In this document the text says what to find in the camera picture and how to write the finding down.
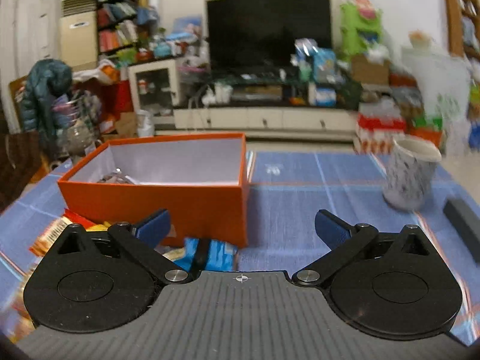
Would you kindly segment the blue wafer snack packet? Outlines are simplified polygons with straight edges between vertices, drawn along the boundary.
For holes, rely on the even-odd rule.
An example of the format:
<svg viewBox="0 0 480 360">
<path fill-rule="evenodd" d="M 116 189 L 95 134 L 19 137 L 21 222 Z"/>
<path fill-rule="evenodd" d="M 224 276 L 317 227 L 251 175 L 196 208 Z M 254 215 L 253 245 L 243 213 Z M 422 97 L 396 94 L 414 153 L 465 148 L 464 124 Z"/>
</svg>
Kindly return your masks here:
<svg viewBox="0 0 480 360">
<path fill-rule="evenodd" d="M 185 239 L 185 263 L 191 270 L 230 272 L 233 270 L 237 247 L 212 239 Z"/>
</svg>

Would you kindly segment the black rectangular block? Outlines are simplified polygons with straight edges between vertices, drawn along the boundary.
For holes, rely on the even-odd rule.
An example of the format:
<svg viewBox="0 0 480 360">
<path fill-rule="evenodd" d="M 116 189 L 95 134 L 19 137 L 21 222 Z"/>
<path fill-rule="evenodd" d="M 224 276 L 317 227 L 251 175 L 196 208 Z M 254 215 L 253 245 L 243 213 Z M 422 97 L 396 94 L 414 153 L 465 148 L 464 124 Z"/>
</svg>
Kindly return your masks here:
<svg viewBox="0 0 480 360">
<path fill-rule="evenodd" d="M 448 198 L 443 213 L 456 229 L 459 237 L 472 255 L 473 261 L 480 262 L 479 217 L 461 198 Z"/>
</svg>

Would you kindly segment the white patterned cup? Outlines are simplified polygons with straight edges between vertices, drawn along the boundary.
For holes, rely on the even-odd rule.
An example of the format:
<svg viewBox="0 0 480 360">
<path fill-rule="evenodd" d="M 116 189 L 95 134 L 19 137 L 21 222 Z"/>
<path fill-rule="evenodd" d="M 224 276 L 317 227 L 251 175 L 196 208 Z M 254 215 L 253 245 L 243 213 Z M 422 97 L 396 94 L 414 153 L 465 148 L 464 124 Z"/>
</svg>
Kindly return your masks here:
<svg viewBox="0 0 480 360">
<path fill-rule="evenodd" d="M 431 141 L 416 136 L 394 139 L 385 168 L 385 201 L 400 211 L 419 210 L 430 194 L 441 160 L 439 149 Z"/>
</svg>

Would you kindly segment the orange cardboard shoe box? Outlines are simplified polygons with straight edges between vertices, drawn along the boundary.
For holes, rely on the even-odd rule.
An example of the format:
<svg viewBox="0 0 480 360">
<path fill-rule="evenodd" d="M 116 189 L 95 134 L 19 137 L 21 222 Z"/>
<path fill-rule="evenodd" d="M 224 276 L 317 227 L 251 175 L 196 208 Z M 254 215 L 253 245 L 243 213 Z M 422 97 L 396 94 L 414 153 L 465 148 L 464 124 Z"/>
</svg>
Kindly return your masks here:
<svg viewBox="0 0 480 360">
<path fill-rule="evenodd" d="M 160 209 L 172 229 L 164 242 L 209 238 L 248 244 L 247 144 L 242 133 L 116 139 L 59 180 L 67 207 L 93 222 L 135 224 Z"/>
</svg>

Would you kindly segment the teal puffer jacket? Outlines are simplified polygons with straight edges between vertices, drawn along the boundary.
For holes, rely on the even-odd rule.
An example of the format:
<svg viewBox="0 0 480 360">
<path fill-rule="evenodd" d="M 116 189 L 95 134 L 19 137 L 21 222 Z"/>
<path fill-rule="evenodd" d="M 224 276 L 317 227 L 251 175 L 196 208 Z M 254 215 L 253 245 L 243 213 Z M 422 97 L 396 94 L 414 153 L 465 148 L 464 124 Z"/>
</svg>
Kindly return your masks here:
<svg viewBox="0 0 480 360">
<path fill-rule="evenodd" d="M 44 150 L 55 151 L 56 125 L 53 102 L 72 86 L 72 69 L 61 60 L 38 60 L 30 70 L 19 104 L 25 132 L 37 131 Z"/>
</svg>

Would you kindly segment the white glass door cabinet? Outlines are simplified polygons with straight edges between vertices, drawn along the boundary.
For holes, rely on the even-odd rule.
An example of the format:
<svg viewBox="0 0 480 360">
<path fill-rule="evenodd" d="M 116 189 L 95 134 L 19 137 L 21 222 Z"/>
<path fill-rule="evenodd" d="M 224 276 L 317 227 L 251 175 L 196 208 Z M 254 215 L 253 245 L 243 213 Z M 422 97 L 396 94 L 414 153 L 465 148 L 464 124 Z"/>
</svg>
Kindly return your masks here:
<svg viewBox="0 0 480 360">
<path fill-rule="evenodd" d="M 134 111 L 148 111 L 154 117 L 172 116 L 180 104 L 180 79 L 174 58 L 139 63 L 128 68 Z"/>
</svg>

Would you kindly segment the white tv stand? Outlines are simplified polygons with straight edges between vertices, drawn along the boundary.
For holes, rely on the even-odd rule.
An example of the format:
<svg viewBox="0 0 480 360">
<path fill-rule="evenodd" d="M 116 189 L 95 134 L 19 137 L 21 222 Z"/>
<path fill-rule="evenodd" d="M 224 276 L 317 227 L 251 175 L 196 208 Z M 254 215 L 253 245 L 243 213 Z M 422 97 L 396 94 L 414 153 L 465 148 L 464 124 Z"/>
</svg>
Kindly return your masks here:
<svg viewBox="0 0 480 360">
<path fill-rule="evenodd" d="M 241 132 L 250 139 L 350 143 L 357 113 L 315 106 L 219 106 L 175 109 L 157 120 L 157 135 Z"/>
</svg>

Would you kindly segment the brown cardboard box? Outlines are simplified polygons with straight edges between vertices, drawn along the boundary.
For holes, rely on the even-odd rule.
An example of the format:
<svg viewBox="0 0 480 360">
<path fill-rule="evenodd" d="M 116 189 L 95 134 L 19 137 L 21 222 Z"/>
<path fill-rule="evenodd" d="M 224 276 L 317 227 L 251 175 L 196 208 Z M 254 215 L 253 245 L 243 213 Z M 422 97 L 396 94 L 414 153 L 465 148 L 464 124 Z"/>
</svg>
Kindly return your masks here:
<svg viewBox="0 0 480 360">
<path fill-rule="evenodd" d="M 387 86 L 389 84 L 391 63 L 370 63 L 364 55 L 351 57 L 352 79 L 361 84 Z"/>
</svg>

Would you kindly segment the white air conditioner unit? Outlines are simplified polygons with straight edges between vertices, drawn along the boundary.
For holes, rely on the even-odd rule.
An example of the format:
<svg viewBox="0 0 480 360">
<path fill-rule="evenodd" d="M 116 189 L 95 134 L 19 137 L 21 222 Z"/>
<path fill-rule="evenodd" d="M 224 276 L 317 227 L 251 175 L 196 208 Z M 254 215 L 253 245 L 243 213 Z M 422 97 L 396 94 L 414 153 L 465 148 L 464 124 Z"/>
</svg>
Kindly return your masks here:
<svg viewBox="0 0 480 360">
<path fill-rule="evenodd" d="M 74 72 L 97 66 L 97 0 L 62 0 L 60 57 Z"/>
</svg>

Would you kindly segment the dark bookshelf with books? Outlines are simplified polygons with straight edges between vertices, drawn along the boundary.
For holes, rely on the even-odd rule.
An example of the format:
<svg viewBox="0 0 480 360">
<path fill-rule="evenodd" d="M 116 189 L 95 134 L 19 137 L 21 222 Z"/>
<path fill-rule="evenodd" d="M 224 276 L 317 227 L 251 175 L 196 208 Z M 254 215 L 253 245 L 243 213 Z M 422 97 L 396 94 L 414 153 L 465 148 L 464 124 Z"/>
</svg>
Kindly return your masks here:
<svg viewBox="0 0 480 360">
<path fill-rule="evenodd" d="M 114 56 L 138 45 L 138 16 L 148 0 L 96 0 L 97 53 Z"/>
</svg>

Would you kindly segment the black television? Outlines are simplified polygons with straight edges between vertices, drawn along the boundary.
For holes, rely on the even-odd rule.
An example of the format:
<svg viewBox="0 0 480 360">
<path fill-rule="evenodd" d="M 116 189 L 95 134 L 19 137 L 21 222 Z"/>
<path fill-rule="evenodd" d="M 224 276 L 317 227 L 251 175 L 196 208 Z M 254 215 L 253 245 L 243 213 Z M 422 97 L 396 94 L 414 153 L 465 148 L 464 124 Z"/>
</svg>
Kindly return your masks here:
<svg viewBox="0 0 480 360">
<path fill-rule="evenodd" d="M 214 72 L 286 68 L 295 42 L 333 46 L 331 0 L 208 0 L 208 44 Z"/>
</svg>

